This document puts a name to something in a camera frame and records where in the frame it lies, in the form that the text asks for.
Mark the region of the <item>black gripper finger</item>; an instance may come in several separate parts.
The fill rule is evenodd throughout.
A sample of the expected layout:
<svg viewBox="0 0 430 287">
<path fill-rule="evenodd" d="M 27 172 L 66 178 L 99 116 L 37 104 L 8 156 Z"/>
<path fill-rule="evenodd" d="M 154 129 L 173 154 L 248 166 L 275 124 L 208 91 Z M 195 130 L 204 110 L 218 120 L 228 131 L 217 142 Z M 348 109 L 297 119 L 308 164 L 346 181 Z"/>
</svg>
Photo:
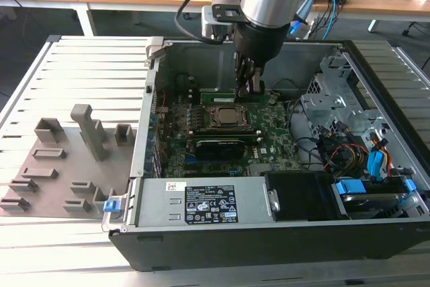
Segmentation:
<svg viewBox="0 0 430 287">
<path fill-rule="evenodd" d="M 247 94 L 249 59 L 240 52 L 236 52 L 234 70 L 236 73 L 236 97 L 244 97 Z"/>
<path fill-rule="evenodd" d="M 250 79 L 249 79 L 249 93 L 251 95 L 262 95 L 265 91 L 265 83 L 262 79 L 264 73 L 264 66 L 251 61 L 250 66 Z"/>
</svg>

